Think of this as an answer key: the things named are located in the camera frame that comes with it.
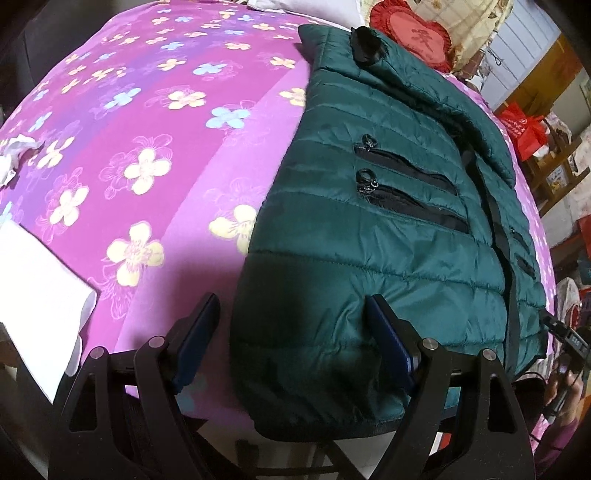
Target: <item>white paper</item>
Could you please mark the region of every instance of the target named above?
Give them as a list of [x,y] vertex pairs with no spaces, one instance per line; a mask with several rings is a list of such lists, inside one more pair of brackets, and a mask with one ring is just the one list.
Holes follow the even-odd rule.
[[12,220],[0,226],[0,322],[22,361],[53,403],[66,370],[77,370],[78,333],[96,292]]

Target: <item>white tissue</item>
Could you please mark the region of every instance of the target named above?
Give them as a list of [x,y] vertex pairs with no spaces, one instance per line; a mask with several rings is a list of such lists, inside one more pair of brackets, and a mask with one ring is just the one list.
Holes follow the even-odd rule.
[[19,134],[11,138],[4,152],[0,154],[0,187],[5,187],[16,176],[20,155],[27,150],[36,150],[41,142],[34,138]]

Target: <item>bed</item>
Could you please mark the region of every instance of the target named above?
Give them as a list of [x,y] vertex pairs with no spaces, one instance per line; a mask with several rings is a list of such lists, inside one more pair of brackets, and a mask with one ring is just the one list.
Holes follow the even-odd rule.
[[[229,378],[229,314],[256,212],[305,105],[297,27],[315,22],[230,2],[153,2],[113,17],[61,61],[0,129],[44,143],[10,188],[12,218],[99,292],[83,357],[139,347],[206,291],[222,318],[186,415],[249,427]],[[540,218],[509,138],[516,191],[553,310]]]

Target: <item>person's hand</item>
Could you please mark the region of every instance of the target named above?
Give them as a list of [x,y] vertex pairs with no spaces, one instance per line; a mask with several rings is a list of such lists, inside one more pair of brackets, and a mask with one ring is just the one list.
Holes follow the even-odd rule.
[[579,401],[583,393],[583,379],[581,378],[581,375],[572,373],[569,370],[566,372],[566,375],[563,376],[559,375],[556,373],[556,370],[554,370],[552,375],[550,375],[548,386],[546,387],[544,394],[544,401],[546,405],[549,405],[549,403],[558,394],[558,385],[563,381],[565,381],[568,385],[569,394],[567,395],[564,405],[558,413],[556,420],[554,421],[554,425],[558,427],[570,425],[575,420]]

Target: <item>red heart-shaped cushion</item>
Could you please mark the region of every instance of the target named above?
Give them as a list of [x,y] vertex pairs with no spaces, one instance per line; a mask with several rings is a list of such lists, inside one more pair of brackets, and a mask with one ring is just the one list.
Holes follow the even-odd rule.
[[385,0],[374,6],[369,25],[385,33],[432,69],[450,72],[447,52],[452,41],[439,23],[414,13],[405,0]]

